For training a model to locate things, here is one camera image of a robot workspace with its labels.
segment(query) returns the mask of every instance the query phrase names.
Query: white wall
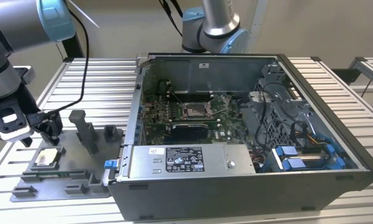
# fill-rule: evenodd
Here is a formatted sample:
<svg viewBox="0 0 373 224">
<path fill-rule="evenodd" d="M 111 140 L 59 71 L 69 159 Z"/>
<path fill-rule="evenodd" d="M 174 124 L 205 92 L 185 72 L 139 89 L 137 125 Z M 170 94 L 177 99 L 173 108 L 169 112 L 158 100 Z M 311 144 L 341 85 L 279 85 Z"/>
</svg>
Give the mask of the white wall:
<svg viewBox="0 0 373 224">
<path fill-rule="evenodd" d="M 318 56 L 330 67 L 373 57 L 373 0 L 269 0 L 255 52 Z"/>
<path fill-rule="evenodd" d="M 74 0 L 74 3 L 99 26 L 97 28 L 83 16 L 79 17 L 89 32 L 93 57 L 130 58 L 138 52 L 181 51 L 181 37 L 157 0 Z M 182 10 L 201 6 L 201 0 L 178 0 L 178 3 Z M 255 3 L 257 0 L 233 1 L 246 29 L 251 26 Z M 181 19 L 174 9 L 171 12 L 182 31 Z"/>
</svg>

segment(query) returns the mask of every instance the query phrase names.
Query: warning label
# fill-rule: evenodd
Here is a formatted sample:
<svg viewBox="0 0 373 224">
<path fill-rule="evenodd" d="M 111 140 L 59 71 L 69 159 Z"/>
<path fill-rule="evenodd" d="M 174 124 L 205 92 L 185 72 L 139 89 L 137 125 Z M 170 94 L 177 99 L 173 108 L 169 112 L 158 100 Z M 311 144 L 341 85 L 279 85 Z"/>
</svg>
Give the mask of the warning label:
<svg viewBox="0 0 373 224">
<path fill-rule="evenodd" d="M 166 148 L 167 172 L 203 172 L 203 170 L 201 147 Z"/>
</svg>

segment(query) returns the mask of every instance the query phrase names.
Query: green circuit board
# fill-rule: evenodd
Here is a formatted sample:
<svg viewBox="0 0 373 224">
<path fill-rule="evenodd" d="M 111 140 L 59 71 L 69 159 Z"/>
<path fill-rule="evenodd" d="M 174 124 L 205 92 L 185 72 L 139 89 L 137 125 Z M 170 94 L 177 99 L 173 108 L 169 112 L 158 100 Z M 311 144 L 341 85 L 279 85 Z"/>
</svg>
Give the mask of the green circuit board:
<svg viewBox="0 0 373 224">
<path fill-rule="evenodd" d="M 146 145 L 227 144 L 251 145 L 235 100 L 226 94 L 214 94 L 207 101 L 179 102 L 163 97 L 146 97 L 143 122 Z M 185 128 L 185 135 L 202 132 L 203 137 L 186 139 L 174 135 L 174 129 Z"/>
</svg>

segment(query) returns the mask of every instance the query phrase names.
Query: aluminum extrusion table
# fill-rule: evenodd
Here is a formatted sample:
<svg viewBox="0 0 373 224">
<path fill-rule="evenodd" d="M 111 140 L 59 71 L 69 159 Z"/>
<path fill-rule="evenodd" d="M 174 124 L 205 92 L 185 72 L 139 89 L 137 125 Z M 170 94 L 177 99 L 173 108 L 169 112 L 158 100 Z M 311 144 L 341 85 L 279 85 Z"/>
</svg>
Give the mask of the aluminum extrusion table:
<svg viewBox="0 0 373 224">
<path fill-rule="evenodd" d="M 290 61 L 373 156 L 373 108 L 321 61 L 313 61 L 310 58 L 290 58 Z M 83 59 L 74 59 L 71 62 L 62 63 L 37 100 L 39 108 L 55 109 L 78 98 L 83 62 Z M 134 68 L 133 59 L 90 59 L 83 100 L 61 112 L 65 130 L 74 129 L 67 121 L 71 109 L 85 110 L 85 120 L 93 122 L 95 128 L 115 124 L 118 128 L 126 130 L 135 79 Z M 19 143 L 7 143 L 0 153 L 0 222 L 19 221 L 26 218 L 29 223 L 33 223 L 33 220 L 38 223 L 131 223 L 122 219 L 111 197 L 23 203 L 9 201 L 9 191 L 18 183 L 18 175 L 27 167 L 39 142 L 41 138 L 34 135 L 30 148 L 22 147 Z M 373 222 L 373 184 L 362 191 L 341 195 L 322 211 L 175 220 L 162 223 L 355 224 L 370 222 Z"/>
</svg>

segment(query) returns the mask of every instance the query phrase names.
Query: yellow wire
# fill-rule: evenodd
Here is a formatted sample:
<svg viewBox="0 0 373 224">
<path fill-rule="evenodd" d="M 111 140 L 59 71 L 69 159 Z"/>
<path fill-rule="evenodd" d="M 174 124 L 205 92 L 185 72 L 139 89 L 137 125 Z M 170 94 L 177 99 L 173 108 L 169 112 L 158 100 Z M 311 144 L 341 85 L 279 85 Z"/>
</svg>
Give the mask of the yellow wire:
<svg viewBox="0 0 373 224">
<path fill-rule="evenodd" d="M 306 135 L 309 137 L 309 139 L 315 143 L 318 144 L 318 142 L 309 136 L 309 134 Z"/>
</svg>

